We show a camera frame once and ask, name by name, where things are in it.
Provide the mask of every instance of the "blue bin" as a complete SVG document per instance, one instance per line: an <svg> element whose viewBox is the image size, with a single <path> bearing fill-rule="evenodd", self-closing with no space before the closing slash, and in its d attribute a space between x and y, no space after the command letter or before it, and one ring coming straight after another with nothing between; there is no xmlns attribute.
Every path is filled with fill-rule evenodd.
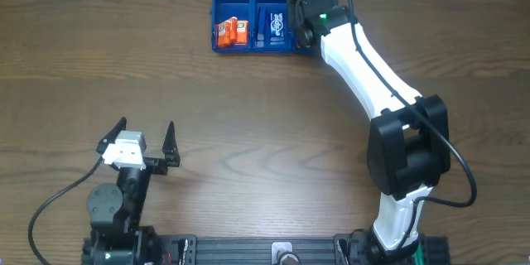
<svg viewBox="0 0 530 265"><path fill-rule="evenodd" d="M265 41L257 46L258 36L258 14L260 9L267 9L268 12L283 12L285 17L285 43L271 45L269 41L270 30L264 30ZM248 44L233 45L225 48L217 47L217 24L226 21L231 17L238 20L248 21ZM287 5L286 0L212 0L212 50L218 53L300 53L310 54L311 48L300 48L296 46L299 41L296 33L287 26Z"/></svg>

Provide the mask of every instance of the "black cable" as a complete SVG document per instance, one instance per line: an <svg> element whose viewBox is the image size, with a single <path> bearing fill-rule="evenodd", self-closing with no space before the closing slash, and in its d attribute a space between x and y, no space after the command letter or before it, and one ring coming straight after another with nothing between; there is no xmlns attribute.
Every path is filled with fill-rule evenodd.
<svg viewBox="0 0 530 265"><path fill-rule="evenodd" d="M81 177L79 180L72 183L71 185L66 186L66 188L56 193L55 195L53 195L50 199L46 200L46 202L44 202L44 204L42 204L41 207L39 207L39 209L36 210L35 214L31 218L30 225L27 228L27 238L30 241L31 250L36 255L36 257L39 259L39 261L41 261L41 263L45 265L50 265L50 263L46 261L44 257L42 257L41 253L39 253L39 250L35 246L35 241L33 241L33 227L35 226L36 218L39 217L42 210L44 210L44 208L46 208L51 202L53 202L55 199L59 198L60 196L64 195L68 190L71 190L74 187L78 186L79 184L81 184L81 182L87 180L87 178L89 178L90 176L92 176L92 174L94 174L94 172L98 169L98 166L102 160L103 158L99 157L98 161L95 163L95 165L92 167L92 169L90 169L88 173L86 173L83 177Z"/></svg>
<svg viewBox="0 0 530 265"><path fill-rule="evenodd" d="M353 0L348 0L348 5L349 5L349 12L351 13L351 19L352 20L355 20L355 15L354 15L354 1ZM434 203L438 203L438 204L441 204L441 205L446 205L446 206L450 206L450 207L457 207L457 208L464 208L464 207L468 207L468 206L471 206L476 198L477 198L477 185L476 185L476 182L475 182L475 178L473 177L473 173L471 172L471 169L470 167L468 166L467 162L464 160L464 158L461 156L461 154L458 153L458 151L456 150L456 148L453 146L453 144L451 144L451 142L449 142L449 140L447 140L439 131L438 129L436 129L432 123L427 120L425 117L423 117L423 115L421 113L419 113L418 111L416 111L415 108L413 108L413 106L411 106L408 101L406 101L385 79L384 77L379 73L379 71L375 68L375 66L373 66L372 62L370 61L370 59L364 54L363 52L363 49L361 48L360 44L359 44L359 41L357 40L357 34L355 32L355 24L353 22L351 22L351 31L352 31L352 36L354 38L354 44L355 44L355 47L356 47L356 50L357 52L361 55L361 57L363 57L363 60L366 62L366 64L368 64L368 66L370 67L370 69L375 73L375 75L377 75L377 77L379 78L379 80L381 80L381 82L385 85L385 87L387 87L387 89L390 91L390 93L395 96L397 99L399 99L400 102L402 102L405 107L407 107L413 114L414 116L420 121L423 123L423 125L425 125L430 131L431 133L434 133L434 135L447 147L449 148L449 150L451 151L451 153L455 156L456 160L462 165L462 169L464 170L465 172L465 175L467 176L467 179L470 183L470 188L471 188L471 196L470 196L470 199L467 200L466 202L453 202L453 201L449 201L449 200L442 200L442 199L438 199L438 198L432 198L432 197L428 197L428 196L421 196L421 197L417 197L414 201L413 201L413 206L412 206L412 217L411 217L411 223L408 225L408 228L407 228L407 231L405 232L405 235L403 236L403 238L401 239L401 242L399 243L399 245L397 246L396 249L400 249L402 248L402 246L405 244L405 242L407 241L407 239L410 237L410 234L411 234L411 231L412 231L412 227L414 226L414 223L416 221L416 213L417 213L417 206L418 204L420 203L420 201L429 201L429 202L434 202Z"/></svg>

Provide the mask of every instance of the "orange snack packet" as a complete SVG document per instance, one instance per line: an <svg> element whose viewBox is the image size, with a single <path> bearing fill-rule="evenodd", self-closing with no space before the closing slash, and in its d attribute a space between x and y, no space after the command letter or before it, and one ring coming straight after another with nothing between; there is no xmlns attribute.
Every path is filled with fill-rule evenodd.
<svg viewBox="0 0 530 265"><path fill-rule="evenodd" d="M235 28L238 25L238 18L237 17L231 17L228 21L230 21L230 24L232 25L231 29L230 29L230 42L232 44L234 44L236 39L237 39Z"/></svg>
<svg viewBox="0 0 530 265"><path fill-rule="evenodd" d="M248 44L248 21L238 21L236 31L236 45Z"/></svg>
<svg viewBox="0 0 530 265"><path fill-rule="evenodd" d="M230 42L230 32L232 31L232 24L229 21L224 21L217 25L217 46L227 47L232 43Z"/></svg>

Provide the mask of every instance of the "wood grain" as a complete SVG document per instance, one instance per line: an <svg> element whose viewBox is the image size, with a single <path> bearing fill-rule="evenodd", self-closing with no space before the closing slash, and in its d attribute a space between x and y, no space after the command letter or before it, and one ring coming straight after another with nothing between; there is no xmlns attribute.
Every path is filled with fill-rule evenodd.
<svg viewBox="0 0 530 265"><path fill-rule="evenodd" d="M423 233L454 264L530 254L530 0L355 0L373 46L410 85L439 94L479 185L472 208L429 205ZM161 234L332 235L378 212L368 120L343 80L296 55L216 55L211 0L0 0L0 258L37 264L27 224L82 176L121 116L161 154L176 124L183 167L153 177L142 223ZM85 199L101 167L51 205L36 243L79 263ZM435 195L464 200L458 165Z"/></svg>

